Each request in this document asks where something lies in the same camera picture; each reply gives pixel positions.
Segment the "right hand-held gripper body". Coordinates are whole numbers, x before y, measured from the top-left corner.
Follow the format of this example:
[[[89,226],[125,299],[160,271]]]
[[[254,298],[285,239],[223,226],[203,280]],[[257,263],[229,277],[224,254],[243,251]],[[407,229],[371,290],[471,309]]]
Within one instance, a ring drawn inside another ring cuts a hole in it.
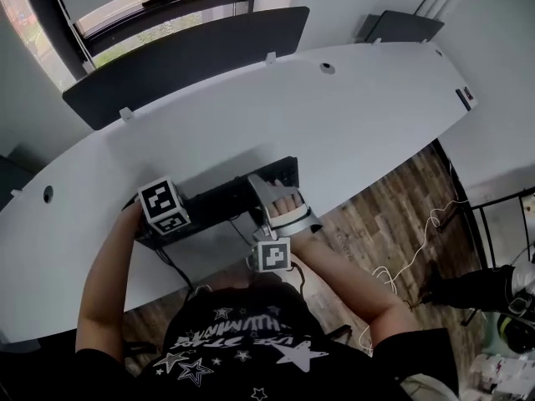
[[[252,234],[252,268],[255,272],[290,271],[290,237],[306,229],[314,233],[322,225],[298,187],[269,185],[257,174],[249,175],[247,181],[257,197],[257,207],[249,211],[257,225]],[[294,195],[302,201],[300,206],[283,215],[270,216],[270,205]]]

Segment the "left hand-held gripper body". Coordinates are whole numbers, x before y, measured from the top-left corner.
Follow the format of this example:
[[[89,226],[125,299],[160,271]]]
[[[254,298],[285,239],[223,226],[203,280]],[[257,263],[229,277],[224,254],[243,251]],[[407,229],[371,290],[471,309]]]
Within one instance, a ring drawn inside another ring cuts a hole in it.
[[[147,223],[160,235],[168,235],[191,224],[183,200],[169,176],[137,190]]]

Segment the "person's right hand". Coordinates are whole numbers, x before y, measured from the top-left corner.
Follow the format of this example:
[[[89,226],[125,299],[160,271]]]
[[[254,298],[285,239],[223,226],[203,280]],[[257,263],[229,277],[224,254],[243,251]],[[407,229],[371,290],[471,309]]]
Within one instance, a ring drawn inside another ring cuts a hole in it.
[[[300,195],[288,195],[275,200],[267,207],[269,215],[274,218],[294,211],[303,204]]]

